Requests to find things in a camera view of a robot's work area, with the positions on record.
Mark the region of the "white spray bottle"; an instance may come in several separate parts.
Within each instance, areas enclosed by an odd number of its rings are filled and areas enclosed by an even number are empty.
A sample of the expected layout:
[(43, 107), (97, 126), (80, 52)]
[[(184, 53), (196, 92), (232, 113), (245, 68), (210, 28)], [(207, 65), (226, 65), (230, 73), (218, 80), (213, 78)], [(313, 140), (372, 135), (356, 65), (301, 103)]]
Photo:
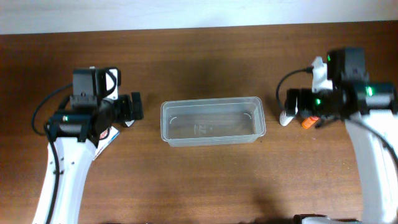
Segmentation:
[(288, 115), (286, 111), (282, 111), (279, 116), (279, 123), (282, 126), (287, 126), (294, 118), (295, 115)]

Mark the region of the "orange tube white cap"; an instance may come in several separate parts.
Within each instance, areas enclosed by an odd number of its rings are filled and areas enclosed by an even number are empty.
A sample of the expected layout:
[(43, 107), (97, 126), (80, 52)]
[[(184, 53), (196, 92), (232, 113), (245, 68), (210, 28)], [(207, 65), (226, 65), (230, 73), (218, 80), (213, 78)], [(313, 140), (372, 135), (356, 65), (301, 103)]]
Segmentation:
[(305, 118), (302, 121), (302, 127), (304, 129), (308, 129), (311, 126), (313, 126), (318, 120), (319, 120), (319, 117), (317, 117), (317, 116), (311, 116), (311, 117)]

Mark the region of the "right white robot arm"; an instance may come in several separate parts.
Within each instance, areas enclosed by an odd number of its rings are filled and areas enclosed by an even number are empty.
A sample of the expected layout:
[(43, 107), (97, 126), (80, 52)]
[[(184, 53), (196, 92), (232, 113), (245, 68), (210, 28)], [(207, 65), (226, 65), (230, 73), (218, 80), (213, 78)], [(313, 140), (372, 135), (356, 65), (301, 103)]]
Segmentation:
[(362, 223), (397, 223), (397, 93), (391, 83), (341, 82), (287, 90), (287, 117), (342, 121), (352, 142), (363, 195)]

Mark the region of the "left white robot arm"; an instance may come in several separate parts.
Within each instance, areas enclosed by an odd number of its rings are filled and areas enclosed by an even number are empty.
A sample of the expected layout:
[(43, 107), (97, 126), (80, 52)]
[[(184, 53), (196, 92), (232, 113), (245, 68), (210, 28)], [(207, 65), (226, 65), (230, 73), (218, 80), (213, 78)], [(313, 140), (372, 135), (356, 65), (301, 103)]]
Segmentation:
[(67, 109), (71, 102), (66, 96), (44, 124), (48, 159), (34, 223), (78, 223), (90, 166), (120, 134), (113, 125), (128, 128), (144, 117), (138, 92)]

